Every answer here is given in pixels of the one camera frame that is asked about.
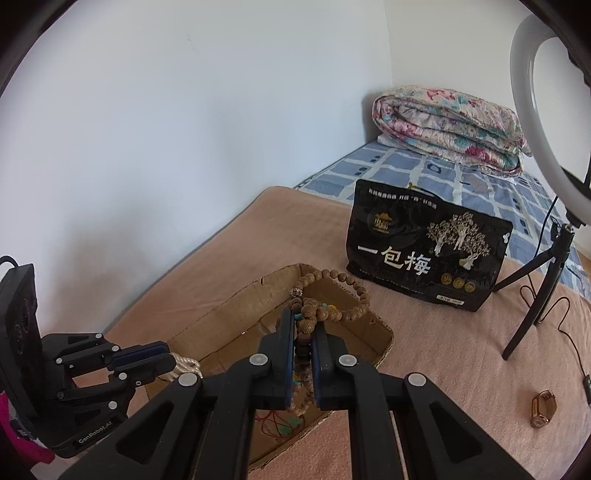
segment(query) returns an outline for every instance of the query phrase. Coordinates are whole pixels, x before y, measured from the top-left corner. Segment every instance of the white rope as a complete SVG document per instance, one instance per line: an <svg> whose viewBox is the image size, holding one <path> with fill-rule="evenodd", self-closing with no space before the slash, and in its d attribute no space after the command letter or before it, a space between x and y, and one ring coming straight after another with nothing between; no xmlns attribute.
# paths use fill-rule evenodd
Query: white rope
<svg viewBox="0 0 591 480"><path fill-rule="evenodd" d="M171 355L177 361L174 370L166 374L160 375L158 378L167 382L174 382L182 374L196 374L200 378L203 378L201 373L201 365L196 360L189 358L188 356L180 356L177 353L171 352Z"/></svg>

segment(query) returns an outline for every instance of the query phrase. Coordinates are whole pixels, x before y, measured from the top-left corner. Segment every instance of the red string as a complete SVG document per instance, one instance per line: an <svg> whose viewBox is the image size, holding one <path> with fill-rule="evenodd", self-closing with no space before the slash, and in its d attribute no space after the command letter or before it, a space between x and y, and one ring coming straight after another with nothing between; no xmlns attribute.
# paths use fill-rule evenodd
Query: red string
<svg viewBox="0 0 591 480"><path fill-rule="evenodd" d="M256 415L255 420L258 420L261 422L261 433L263 435L267 435L268 437L272 437L272 438L276 438L276 439L285 439L285 438L289 438L291 435L293 435L294 431L295 431L295 428L292 427L289 424L289 422L286 419L282 418L275 410L269 410L267 415L265 415L264 417ZM265 425L267 425L268 421L270 421L274 424L277 434L273 433L268 426L267 426L267 428L265 428ZM281 434L281 432L279 430L279 426L288 428L290 430L290 432L285 435Z"/></svg>

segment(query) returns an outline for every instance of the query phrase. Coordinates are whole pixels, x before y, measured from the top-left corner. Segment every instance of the black cable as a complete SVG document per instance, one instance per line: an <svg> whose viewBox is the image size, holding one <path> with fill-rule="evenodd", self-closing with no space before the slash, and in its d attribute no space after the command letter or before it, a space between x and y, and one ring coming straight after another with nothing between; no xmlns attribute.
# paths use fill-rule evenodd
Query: black cable
<svg viewBox="0 0 591 480"><path fill-rule="evenodd" d="M532 294L533 298L536 297L535 295L535 291L529 287L528 285L522 285L521 288L519 289L519 294L521 295L521 298L523 299L523 301L525 302L525 304L531 308L530 303L527 301L527 299L525 298L525 296L523 295L523 289L526 288L527 290L530 291L530 293ZM573 338L564 330L561 329L562 324L564 323L564 320L566 319L566 316L569 314L570 312L570 299L568 297L560 297L558 300L556 300L554 302L554 304L548 309L548 311L546 312L546 314L540 319L540 323L542 323L544 320L546 320L546 317L550 314L550 312L552 312L552 309L554 307L556 307L558 305L558 303L562 300L566 300L568 307L566 309L566 312L564 313L564 316L562 317L562 320L560 321L560 323L558 324L558 331L560 333L562 333L563 335L566 335L568 337L568 339L570 340L570 343L573 344L574 347L574 351L577 353L577 358L579 359L579 366L581 367L581 372L583 373L583 376L586 377L587 374L585 373L585 369L583 368L583 361L581 360L581 355L579 353L579 349L577 348L577 345L575 344Z"/></svg>
<svg viewBox="0 0 591 480"><path fill-rule="evenodd" d="M13 257L9 257L8 255L4 255L3 257L0 257L0 265L2 265L3 263L11 263L13 267L15 267L15 268L18 267L17 261L14 260Z"/></svg>
<svg viewBox="0 0 591 480"><path fill-rule="evenodd" d="M542 230L540 232L540 239L538 240L538 247L535 249L535 254L534 257L536 257L540 251L540 246L542 244L542 238L544 236L544 230L546 228L546 223L548 222L548 218L550 218L550 213L552 212L552 210L554 209L555 205L556 205L556 201L558 201L558 196L554 197L554 201L552 202L552 205L550 206L548 213L546 213L546 217L544 219L544 223L542 224ZM527 299L525 298L525 296L523 295L523 289L526 288L527 290L530 291L533 299L535 299L538 295L538 293L535 290L534 287L534 282L531 279L530 274L527 274L527 278L530 281L529 285L522 285L521 288L519 289L519 294L521 296L521 298L523 299L523 301L525 302L525 304L531 308L530 303L527 301ZM568 307L566 309L566 312L564 314L564 316L562 317L562 320L560 321L560 323L558 324L558 331L560 333L562 333L563 335L566 335L568 337L568 339L570 340L570 343L573 344L574 347L574 351L577 353L577 358L579 359L579 366L581 367L581 372L583 373L583 377L587 377L587 374L585 373L585 369L583 368L583 361L581 360L581 355L579 353L579 349L577 348L577 345L575 344L573 338L567 333L565 332L563 329L561 329L562 324L564 323L564 320L566 319L566 316L569 314L570 312L570 299L568 297L560 297L558 300L556 300L554 302L554 304L548 309L548 311L545 313L545 315L540 319L540 323L543 322L544 320L546 320L546 317L550 314L550 312L552 312L552 310L554 309L554 307L556 307L558 305L559 302L561 302L562 300L566 300Z"/></svg>

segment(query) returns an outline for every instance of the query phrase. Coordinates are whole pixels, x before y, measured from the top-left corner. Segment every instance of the screw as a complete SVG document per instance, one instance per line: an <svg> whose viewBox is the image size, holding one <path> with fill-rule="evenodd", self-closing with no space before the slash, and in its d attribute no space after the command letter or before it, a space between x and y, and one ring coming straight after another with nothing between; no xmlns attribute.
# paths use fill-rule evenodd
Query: screw
<svg viewBox="0 0 591 480"><path fill-rule="evenodd" d="M346 355L341 355L339 357L339 363L343 365L343 367L353 367L354 365L357 365L357 359L355 356L347 353Z"/></svg>
<svg viewBox="0 0 591 480"><path fill-rule="evenodd" d="M194 373L182 374L178 378L178 384L182 387L192 387L195 383L197 383L197 375Z"/></svg>
<svg viewBox="0 0 591 480"><path fill-rule="evenodd" d="M248 359L248 361L252 365L256 365L257 367L265 365L268 362L268 360L269 358L264 353L255 353L254 355L251 355L251 357Z"/></svg>
<svg viewBox="0 0 591 480"><path fill-rule="evenodd" d="M410 374L408 376L408 383L413 387L423 387L427 383L427 378L423 374Z"/></svg>

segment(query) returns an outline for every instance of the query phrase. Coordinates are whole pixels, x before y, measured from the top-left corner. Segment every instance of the tree illustration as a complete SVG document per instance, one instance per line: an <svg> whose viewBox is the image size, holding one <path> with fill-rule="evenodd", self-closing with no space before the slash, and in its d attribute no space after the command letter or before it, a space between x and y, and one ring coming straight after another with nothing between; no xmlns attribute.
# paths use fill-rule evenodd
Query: tree illustration
<svg viewBox="0 0 591 480"><path fill-rule="evenodd" d="M439 223L432 223L427 228L427 233L431 240L437 242L437 245L435 245L436 257L441 253L441 248L444 244L452 244L456 240L456 231L452 227L452 224L447 220Z"/></svg>
<svg viewBox="0 0 591 480"><path fill-rule="evenodd" d="M457 235L453 249L464 250L463 245L466 237L468 235L476 234L478 232L478 225L474 223L473 216L469 212L466 212L463 215L452 216L450 223Z"/></svg>
<svg viewBox="0 0 591 480"><path fill-rule="evenodd" d="M466 270L472 269L474 261L478 257L485 257L491 252L490 247L486 243L486 237L484 233L480 233L478 230L470 231L466 235L463 243L463 249L469 254L468 258L465 259L465 262L462 265L462 267L464 267Z"/></svg>

